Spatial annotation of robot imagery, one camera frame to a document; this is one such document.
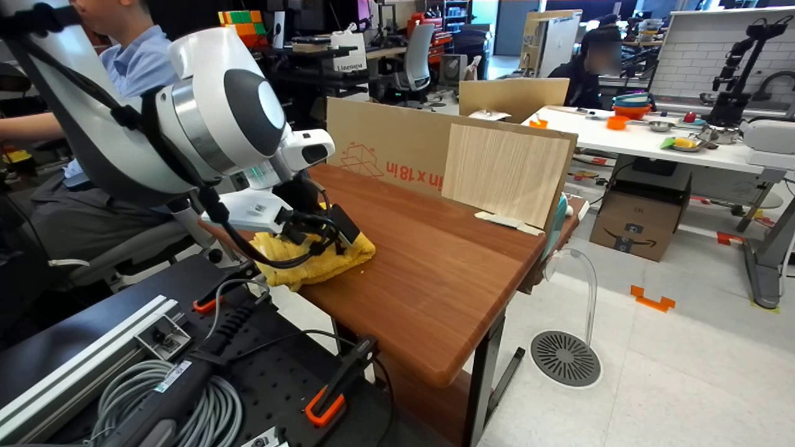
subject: person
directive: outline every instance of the person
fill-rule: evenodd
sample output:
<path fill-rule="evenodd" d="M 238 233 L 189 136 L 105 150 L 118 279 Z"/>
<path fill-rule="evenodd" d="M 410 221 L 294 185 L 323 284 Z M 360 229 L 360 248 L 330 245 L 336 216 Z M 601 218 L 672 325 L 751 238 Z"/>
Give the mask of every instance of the person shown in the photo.
<path fill-rule="evenodd" d="M 579 53 L 550 77 L 570 77 L 567 106 L 594 106 L 604 110 L 599 73 L 617 62 L 617 49 L 621 48 L 621 32 L 615 26 L 589 29 L 582 38 Z"/>
<path fill-rule="evenodd" d="M 87 29 L 115 43 L 99 55 L 99 62 L 119 100 L 139 98 L 177 79 L 177 67 L 166 53 L 170 39 L 155 26 L 146 0 L 73 0 L 73 7 Z M 21 144 L 63 136 L 64 129 L 53 113 L 0 120 L 0 142 Z M 21 208 L 49 258 L 95 258 L 172 218 L 98 188 L 77 158 L 64 167 L 63 176 L 46 182 L 23 201 Z"/>

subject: wire bundle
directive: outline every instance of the wire bundle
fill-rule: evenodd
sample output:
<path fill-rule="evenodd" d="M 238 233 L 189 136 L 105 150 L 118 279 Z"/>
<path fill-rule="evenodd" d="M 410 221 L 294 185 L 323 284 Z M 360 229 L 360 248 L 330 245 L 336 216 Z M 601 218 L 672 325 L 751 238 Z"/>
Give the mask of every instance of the wire bundle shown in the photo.
<path fill-rule="evenodd" d="M 144 360 L 118 375 L 99 398 L 92 440 L 109 434 L 174 371 L 164 360 Z M 232 447 L 245 424 L 245 403 L 223 377 L 212 377 L 200 404 L 177 434 L 180 447 Z"/>

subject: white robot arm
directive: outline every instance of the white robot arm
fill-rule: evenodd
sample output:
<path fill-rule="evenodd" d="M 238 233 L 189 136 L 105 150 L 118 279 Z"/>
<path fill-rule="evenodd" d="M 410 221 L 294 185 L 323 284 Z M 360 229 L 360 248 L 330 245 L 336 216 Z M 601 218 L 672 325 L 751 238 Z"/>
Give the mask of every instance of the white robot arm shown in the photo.
<path fill-rule="evenodd" d="M 253 62 L 226 27 L 177 39 L 180 83 L 119 104 L 109 77 L 68 0 L 2 0 L 0 38 L 57 113 L 87 176 L 109 193 L 166 204 L 200 192 L 213 216 L 212 185 L 245 172 L 247 192 L 223 193 L 223 229 L 290 233 L 294 216 L 315 213 L 305 168 L 334 156 L 323 129 L 294 131 Z"/>

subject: office chair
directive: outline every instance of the office chair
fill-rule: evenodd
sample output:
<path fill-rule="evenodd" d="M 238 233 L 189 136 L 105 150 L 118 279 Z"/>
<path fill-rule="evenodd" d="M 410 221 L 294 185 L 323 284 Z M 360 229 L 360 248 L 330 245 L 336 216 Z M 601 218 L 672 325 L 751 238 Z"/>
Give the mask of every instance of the office chair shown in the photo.
<path fill-rule="evenodd" d="M 430 88 L 427 55 L 432 32 L 432 26 L 418 26 L 413 29 L 405 49 L 405 69 L 377 79 L 377 91 L 374 95 L 377 103 L 425 100 Z"/>

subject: floor drain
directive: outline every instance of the floor drain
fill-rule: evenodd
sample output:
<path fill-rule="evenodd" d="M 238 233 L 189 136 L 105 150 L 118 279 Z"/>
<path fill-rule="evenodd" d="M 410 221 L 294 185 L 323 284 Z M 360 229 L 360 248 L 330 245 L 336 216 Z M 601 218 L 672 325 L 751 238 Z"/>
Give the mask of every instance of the floor drain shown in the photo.
<path fill-rule="evenodd" d="M 571 388 L 592 386 L 601 373 L 599 357 L 587 342 L 558 330 L 533 341 L 533 360 L 544 375 Z"/>

